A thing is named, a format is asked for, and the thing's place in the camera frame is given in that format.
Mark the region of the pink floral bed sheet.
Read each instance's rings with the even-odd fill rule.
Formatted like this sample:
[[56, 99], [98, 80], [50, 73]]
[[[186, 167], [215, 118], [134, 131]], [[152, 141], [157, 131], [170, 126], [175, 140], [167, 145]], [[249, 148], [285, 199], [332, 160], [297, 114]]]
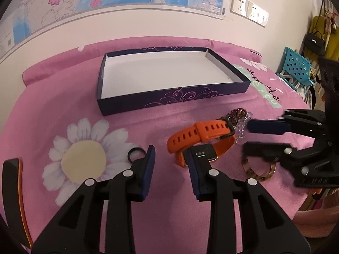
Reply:
[[[199, 46], [217, 52], [253, 79], [243, 94], [220, 96], [204, 90], [174, 91], [155, 106], [104, 117], [97, 104], [97, 80], [108, 52], [158, 46]], [[23, 161], [23, 198], [31, 237], [36, 239], [78, 185], [61, 168], [65, 152], [78, 141], [94, 140], [106, 152], [102, 180], [129, 165], [136, 146], [156, 149], [151, 188], [146, 200], [132, 205], [137, 253], [205, 253], [210, 204], [198, 202], [189, 171], [178, 166], [166, 147], [168, 138], [194, 124], [244, 108], [257, 119], [275, 119], [285, 109], [305, 109], [302, 98], [260, 55], [232, 44], [184, 37], [112, 40], [58, 54], [28, 68], [25, 90], [1, 133], [1, 160]]]

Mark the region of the navy shallow cardboard box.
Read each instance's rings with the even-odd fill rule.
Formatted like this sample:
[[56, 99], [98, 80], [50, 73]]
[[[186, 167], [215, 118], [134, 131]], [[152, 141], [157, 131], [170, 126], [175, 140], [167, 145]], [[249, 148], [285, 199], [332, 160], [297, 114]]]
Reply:
[[246, 92], [250, 80], [210, 48], [154, 47], [104, 55], [97, 103], [104, 116]]

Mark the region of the white wall switch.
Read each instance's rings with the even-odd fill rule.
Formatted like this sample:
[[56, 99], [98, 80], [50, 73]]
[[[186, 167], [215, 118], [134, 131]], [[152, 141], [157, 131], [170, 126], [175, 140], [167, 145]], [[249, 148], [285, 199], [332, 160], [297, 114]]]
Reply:
[[255, 3], [249, 1], [246, 11], [246, 18], [262, 27], [266, 27], [269, 19], [269, 13]]

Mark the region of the blue plastic perforated basket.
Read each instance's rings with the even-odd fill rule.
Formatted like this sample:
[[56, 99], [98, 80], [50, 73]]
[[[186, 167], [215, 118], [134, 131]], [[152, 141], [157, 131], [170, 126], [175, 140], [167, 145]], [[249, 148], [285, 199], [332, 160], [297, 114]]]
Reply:
[[315, 86], [315, 81], [311, 78], [310, 61], [289, 47], [284, 49], [276, 74], [295, 91], [298, 88], [304, 88], [307, 91]]

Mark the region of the white wall socket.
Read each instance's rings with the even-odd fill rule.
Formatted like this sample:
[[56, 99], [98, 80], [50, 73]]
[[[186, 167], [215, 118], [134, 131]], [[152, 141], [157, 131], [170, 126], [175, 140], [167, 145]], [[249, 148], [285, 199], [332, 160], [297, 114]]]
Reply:
[[248, 0], [232, 0], [230, 12], [246, 17]]

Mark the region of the yellow hanging garment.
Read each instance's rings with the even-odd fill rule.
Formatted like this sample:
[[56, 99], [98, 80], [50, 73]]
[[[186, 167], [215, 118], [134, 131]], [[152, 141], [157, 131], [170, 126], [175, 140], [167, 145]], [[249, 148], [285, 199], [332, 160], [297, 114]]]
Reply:
[[309, 33], [315, 33], [317, 37], [323, 39], [326, 43], [325, 58], [338, 61], [338, 28], [335, 33], [328, 34], [324, 29], [325, 19], [323, 16], [315, 16], [312, 20]]

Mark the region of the black handbag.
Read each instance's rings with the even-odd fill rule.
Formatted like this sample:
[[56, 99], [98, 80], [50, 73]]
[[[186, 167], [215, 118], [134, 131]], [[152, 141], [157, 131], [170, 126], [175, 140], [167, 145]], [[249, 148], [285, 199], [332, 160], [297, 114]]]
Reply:
[[326, 42], [319, 31], [306, 34], [304, 46], [318, 56], [325, 55]]

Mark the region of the orange smart watch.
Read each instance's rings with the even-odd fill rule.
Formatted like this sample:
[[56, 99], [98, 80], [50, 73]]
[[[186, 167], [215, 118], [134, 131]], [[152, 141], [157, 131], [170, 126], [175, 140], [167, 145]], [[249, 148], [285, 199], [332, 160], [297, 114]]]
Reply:
[[184, 167], [186, 162], [183, 151], [199, 143], [210, 143], [215, 152], [212, 161], [223, 156], [235, 143], [235, 130], [228, 119], [198, 121], [174, 135], [167, 141], [167, 150], [176, 158], [177, 164]]

